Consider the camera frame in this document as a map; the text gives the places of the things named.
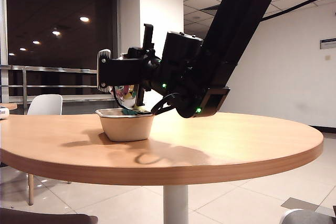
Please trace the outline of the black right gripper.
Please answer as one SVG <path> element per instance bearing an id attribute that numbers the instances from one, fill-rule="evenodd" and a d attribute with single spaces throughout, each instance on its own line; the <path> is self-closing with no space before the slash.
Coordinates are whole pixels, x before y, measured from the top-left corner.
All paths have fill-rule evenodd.
<path id="1" fill-rule="evenodd" d="M 97 88 L 109 92 L 109 87 L 139 84 L 136 105 L 144 105 L 144 91 L 151 91 L 151 81 L 160 58 L 153 48 L 131 47 L 127 58 L 113 59 L 111 51 L 104 49 L 97 54 Z"/>

